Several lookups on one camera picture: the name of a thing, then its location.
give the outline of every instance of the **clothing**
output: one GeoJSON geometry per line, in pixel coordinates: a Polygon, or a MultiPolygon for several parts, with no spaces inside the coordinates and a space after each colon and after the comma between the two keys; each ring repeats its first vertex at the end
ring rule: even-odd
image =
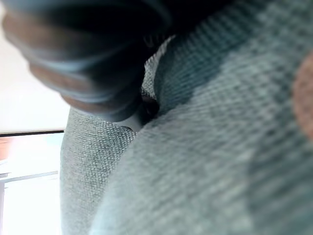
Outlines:
{"type": "Polygon", "coordinates": [[[72,110],[63,234],[313,234],[313,146],[293,90],[312,9],[237,0],[176,36],[146,66],[160,112],[137,135],[72,110]]]}

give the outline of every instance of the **hand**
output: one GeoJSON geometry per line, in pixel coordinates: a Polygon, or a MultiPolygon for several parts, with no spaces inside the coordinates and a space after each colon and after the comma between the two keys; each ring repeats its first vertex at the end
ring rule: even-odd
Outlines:
{"type": "Polygon", "coordinates": [[[143,40],[56,26],[21,13],[7,13],[3,28],[35,77],[71,106],[110,121],[110,113],[138,99],[151,55],[143,40]]]}

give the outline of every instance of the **gray knit fabric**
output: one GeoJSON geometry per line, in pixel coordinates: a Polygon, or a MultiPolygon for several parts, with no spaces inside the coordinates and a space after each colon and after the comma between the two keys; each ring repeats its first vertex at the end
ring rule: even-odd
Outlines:
{"type": "Polygon", "coordinates": [[[64,235],[312,235],[313,145],[291,98],[312,10],[238,0],[177,36],[154,80],[159,116],[134,141],[72,112],[64,235]]]}

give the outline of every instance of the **finger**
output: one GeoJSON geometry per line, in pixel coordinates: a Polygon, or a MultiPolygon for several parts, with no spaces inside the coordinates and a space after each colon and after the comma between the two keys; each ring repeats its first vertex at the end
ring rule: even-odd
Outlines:
{"type": "Polygon", "coordinates": [[[65,27],[23,20],[7,14],[3,20],[6,37],[25,55],[40,59],[75,59],[112,50],[125,42],[120,35],[99,35],[65,27]]]}

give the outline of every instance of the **white wall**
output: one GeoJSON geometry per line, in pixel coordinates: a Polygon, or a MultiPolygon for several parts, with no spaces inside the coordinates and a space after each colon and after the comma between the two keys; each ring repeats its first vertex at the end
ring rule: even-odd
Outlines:
{"type": "MultiPolygon", "coordinates": [[[[0,5],[1,19],[3,14],[0,5]]],[[[68,111],[57,93],[30,74],[26,61],[0,29],[0,134],[64,129],[68,111]]]]}

